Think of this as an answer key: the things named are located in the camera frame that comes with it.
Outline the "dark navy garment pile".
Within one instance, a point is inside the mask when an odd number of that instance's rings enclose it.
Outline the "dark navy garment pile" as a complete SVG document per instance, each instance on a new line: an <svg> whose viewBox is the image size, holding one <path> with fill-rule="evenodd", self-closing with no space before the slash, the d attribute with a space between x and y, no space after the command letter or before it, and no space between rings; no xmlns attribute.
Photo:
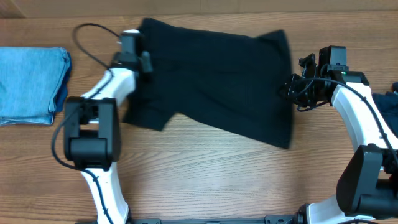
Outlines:
<svg viewBox="0 0 398 224"><path fill-rule="evenodd" d="M389 129L397 136L398 98L397 82L392 84L392 91L383 94L373 93L373 100Z"/></svg>

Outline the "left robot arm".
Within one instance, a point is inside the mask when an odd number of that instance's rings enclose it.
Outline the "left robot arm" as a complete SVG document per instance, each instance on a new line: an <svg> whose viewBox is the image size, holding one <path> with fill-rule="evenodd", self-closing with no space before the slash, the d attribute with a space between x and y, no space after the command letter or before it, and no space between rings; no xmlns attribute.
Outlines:
<svg viewBox="0 0 398 224"><path fill-rule="evenodd" d="M122 32L121 50L104 77L90 91L66 100L64 155L90 188L96 223L132 223L117 168L121 155L118 108L136 90L140 72L152 71L149 52L139 48L142 38L135 29Z"/></svg>

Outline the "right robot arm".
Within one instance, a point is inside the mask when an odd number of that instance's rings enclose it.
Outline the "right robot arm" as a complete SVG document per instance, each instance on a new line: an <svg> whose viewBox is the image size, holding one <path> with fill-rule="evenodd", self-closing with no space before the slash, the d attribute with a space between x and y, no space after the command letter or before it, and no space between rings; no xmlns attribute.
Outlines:
<svg viewBox="0 0 398 224"><path fill-rule="evenodd" d="M336 193L305 204L294 215L265 223L376 223L397 217L397 137L384 121L363 72L346 64L346 48L329 46L300 58L300 75L283 86L284 98L309 111L330 104L340 114L354 149Z"/></svg>

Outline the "black garment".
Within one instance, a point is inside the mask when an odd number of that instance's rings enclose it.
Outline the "black garment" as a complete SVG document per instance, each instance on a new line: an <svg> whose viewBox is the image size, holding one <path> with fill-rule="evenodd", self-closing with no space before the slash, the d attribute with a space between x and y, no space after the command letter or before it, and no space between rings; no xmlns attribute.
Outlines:
<svg viewBox="0 0 398 224"><path fill-rule="evenodd" d="M139 27L153 71L140 76L123 121L162 130L175 113L287 149L291 102L279 92L292 73L285 32L257 37L175 27Z"/></svg>

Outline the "folded light blue jeans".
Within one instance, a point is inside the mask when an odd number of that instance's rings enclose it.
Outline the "folded light blue jeans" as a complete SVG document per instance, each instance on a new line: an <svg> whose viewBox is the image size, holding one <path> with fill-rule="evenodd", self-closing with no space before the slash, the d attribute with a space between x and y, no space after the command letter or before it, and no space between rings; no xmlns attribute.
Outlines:
<svg viewBox="0 0 398 224"><path fill-rule="evenodd" d="M62 47L1 47L1 125L53 124L71 71Z"/></svg>

